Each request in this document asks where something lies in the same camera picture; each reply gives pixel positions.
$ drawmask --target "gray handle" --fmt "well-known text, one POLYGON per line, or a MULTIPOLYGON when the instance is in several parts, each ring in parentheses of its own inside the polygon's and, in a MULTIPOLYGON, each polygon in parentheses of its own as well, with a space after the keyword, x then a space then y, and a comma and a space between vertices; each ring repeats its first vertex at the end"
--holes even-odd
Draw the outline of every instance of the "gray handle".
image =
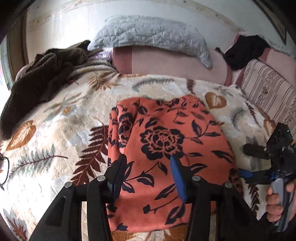
POLYGON ((283 179, 276 179, 270 186, 272 188, 272 193, 277 193, 279 195, 279 205, 284 208, 281 219, 274 224, 274 226, 276 226, 275 232, 282 232, 286 230, 289 223, 294 195, 286 191, 286 183, 283 179))

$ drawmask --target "orange fabric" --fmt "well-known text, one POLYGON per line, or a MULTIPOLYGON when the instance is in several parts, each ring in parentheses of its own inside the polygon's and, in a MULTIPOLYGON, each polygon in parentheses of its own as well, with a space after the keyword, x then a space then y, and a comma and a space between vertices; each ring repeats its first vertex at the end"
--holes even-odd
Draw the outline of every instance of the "orange fabric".
POLYGON ((144 232, 188 222, 191 205, 178 197, 171 155, 210 183, 223 184, 236 168, 222 130, 194 96, 120 101, 110 113, 108 162, 120 153, 128 168, 119 199, 107 206, 111 230, 144 232))

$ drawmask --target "striped pillow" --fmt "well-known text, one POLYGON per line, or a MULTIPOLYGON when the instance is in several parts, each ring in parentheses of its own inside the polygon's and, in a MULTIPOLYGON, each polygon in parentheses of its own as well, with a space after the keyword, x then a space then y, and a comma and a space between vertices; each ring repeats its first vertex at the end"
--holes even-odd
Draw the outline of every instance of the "striped pillow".
POLYGON ((275 123, 287 124, 296 134, 296 90, 270 66, 256 59, 244 71, 241 89, 275 123))

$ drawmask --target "bedspread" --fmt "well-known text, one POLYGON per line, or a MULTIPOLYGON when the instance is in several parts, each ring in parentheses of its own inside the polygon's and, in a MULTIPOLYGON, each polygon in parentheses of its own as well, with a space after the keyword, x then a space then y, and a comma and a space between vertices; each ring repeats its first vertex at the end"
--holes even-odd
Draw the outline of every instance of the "bedspread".
MULTIPOLYGON (((31 111, 13 137, 1 145, 1 153, 9 158, 11 165, 5 191, 1 191, 0 213, 19 240, 29 239, 65 182, 71 180, 81 185, 104 174, 109 113, 117 102, 127 98, 172 100, 195 95, 206 104, 223 130, 239 168, 255 171, 270 167, 269 161, 242 153, 246 143, 265 145, 274 127, 237 86, 160 75, 124 75, 104 62, 77 69, 70 78, 70 85, 50 102, 31 111)), ((5 178, 5 167, 5 163, 0 167, 1 180, 5 178)), ((238 174, 233 173, 230 179, 235 182, 238 174)), ((243 182, 244 198, 257 218, 265 212, 266 189, 263 185, 243 182)), ((121 223, 114 225, 116 230, 133 232, 121 223)), ((145 233, 113 232, 113 238, 179 239, 184 237, 185 230, 183 226, 145 233)), ((85 203, 82 238, 87 240, 85 203)))

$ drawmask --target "human hand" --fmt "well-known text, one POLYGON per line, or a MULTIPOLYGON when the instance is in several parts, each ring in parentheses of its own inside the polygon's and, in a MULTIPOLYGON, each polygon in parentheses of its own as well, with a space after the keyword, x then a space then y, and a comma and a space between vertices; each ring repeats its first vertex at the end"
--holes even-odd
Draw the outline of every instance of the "human hand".
MULTIPOLYGON (((293 192, 296 185, 296 179, 286 185, 287 192, 293 192)), ((279 195, 272 193, 272 188, 269 187, 267 190, 266 196, 266 211, 268 213, 267 219, 270 222, 276 222, 281 218, 281 214, 283 212, 283 207, 279 205, 279 195)), ((289 217, 289 221, 294 217, 296 213, 296 195, 294 195, 294 199, 292 202, 292 209, 289 217)))

